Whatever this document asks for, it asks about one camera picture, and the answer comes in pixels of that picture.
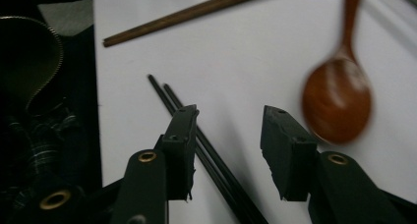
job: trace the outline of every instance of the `white table surface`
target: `white table surface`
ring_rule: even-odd
[[[197,104],[198,125],[269,223],[311,223],[284,202],[262,157],[264,105],[305,126],[304,80],[338,45],[343,0],[254,0],[113,47],[102,39],[206,0],[94,0],[104,185],[153,148],[171,117],[147,75]],[[347,146],[378,187],[417,201],[417,13],[405,0],[362,0],[354,49],[373,86],[367,130]],[[170,223],[238,223],[196,157],[193,200],[170,201]]]

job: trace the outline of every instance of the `black chopstick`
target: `black chopstick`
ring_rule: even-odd
[[[169,97],[152,75],[149,75],[149,81],[171,115],[183,106],[168,84],[163,88]],[[199,127],[197,138],[196,153],[236,217],[241,223],[267,223]]]

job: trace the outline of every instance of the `wooden spoon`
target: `wooden spoon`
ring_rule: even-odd
[[[351,47],[359,0],[345,0],[344,31],[335,55],[307,79],[302,110],[310,130],[330,143],[356,139],[371,114],[370,84]]]

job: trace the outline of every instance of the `brass ring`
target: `brass ring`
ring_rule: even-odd
[[[141,162],[151,162],[156,158],[155,152],[144,152],[139,155],[139,161]]]
[[[346,165],[347,163],[349,163],[349,160],[336,153],[329,155],[328,160],[338,165]]]
[[[71,192],[61,190],[45,197],[39,204],[40,209],[51,210],[62,206],[71,198]]]

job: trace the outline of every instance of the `chopstick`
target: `chopstick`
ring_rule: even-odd
[[[183,106],[168,84],[163,86],[165,94],[152,75],[148,78],[171,115]],[[196,154],[236,217],[241,223],[267,223],[199,127],[196,134]]]
[[[190,21],[200,16],[222,10],[224,8],[237,5],[250,0],[208,0],[201,4],[192,6],[174,14],[165,16],[163,18],[151,21],[147,24],[131,28],[120,32],[118,34],[107,37],[103,40],[104,47],[109,47],[115,44],[131,40],[145,34],[161,30],[163,28],[172,27],[180,23]]]

